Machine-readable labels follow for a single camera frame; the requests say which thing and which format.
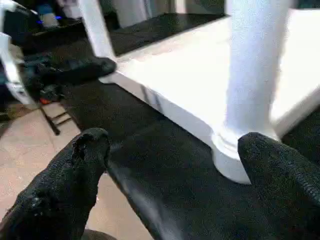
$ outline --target white table leg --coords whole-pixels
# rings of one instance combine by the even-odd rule
[[[174,6],[177,14],[187,14],[186,0],[174,0]]]
[[[109,58],[116,61],[117,58],[99,1],[78,0],[78,4],[94,54],[100,58]],[[104,84],[112,83],[110,76],[101,77],[99,80]]]
[[[151,14],[145,0],[114,0],[113,5],[122,28],[145,21]]]
[[[269,113],[291,3],[232,0],[227,111],[221,130],[213,137],[213,160],[225,177],[238,183],[250,183],[238,155],[238,139],[249,132],[277,139]]]

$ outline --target black cloth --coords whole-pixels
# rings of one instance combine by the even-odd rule
[[[108,156],[105,130],[75,137],[17,196],[0,223],[0,239],[80,240]]]
[[[259,133],[240,138],[238,152],[277,239],[320,239],[319,165]]]

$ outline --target black object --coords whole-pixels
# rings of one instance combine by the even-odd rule
[[[240,138],[238,152],[278,239],[320,239],[320,167],[259,133]]]
[[[54,123],[67,112],[51,118],[42,108],[43,100],[50,103],[60,102],[64,96],[62,93],[64,86],[81,85],[92,79],[107,76],[115,70],[116,63],[109,58],[92,57],[56,64],[50,55],[35,55],[25,59],[23,81],[32,98],[39,102],[41,113],[54,134],[59,135],[58,126],[70,121],[71,118]]]
[[[108,156],[105,130],[75,137],[18,195],[0,223],[0,240],[79,240]]]
[[[17,6],[14,12],[6,11],[3,19],[3,33],[11,37],[14,45],[23,46],[32,33],[39,30],[38,15],[21,6]]]

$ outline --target black surface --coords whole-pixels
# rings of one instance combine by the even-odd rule
[[[81,130],[108,130],[110,140],[120,143],[164,116],[116,84],[98,80],[67,88],[63,105]]]
[[[108,172],[154,239],[273,239],[254,188],[223,177],[203,142],[115,84],[68,91],[64,105],[80,129],[109,131]],[[292,132],[303,142],[301,124]]]
[[[106,23],[110,30],[110,38],[115,54],[122,55],[151,43],[163,40],[188,29],[197,27],[217,19],[224,15],[213,14],[176,14],[166,13],[133,26],[115,30],[106,17]],[[37,53],[51,52],[59,61],[66,59],[79,59],[92,57],[93,51],[82,24],[72,28],[62,29],[34,38],[34,48]]]
[[[175,34],[224,17],[224,14],[163,15],[110,33],[116,55],[122,55]]]
[[[282,142],[320,164],[320,106],[288,132]]]

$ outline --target beige floor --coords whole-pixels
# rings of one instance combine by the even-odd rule
[[[55,116],[63,111],[49,105],[46,111]],[[80,133],[70,121],[55,136],[36,110],[15,120],[0,139],[0,219],[12,206],[17,194],[73,137]],[[111,178],[104,174],[99,183],[96,206],[87,227],[107,233],[118,240],[152,240],[149,232],[129,206]]]

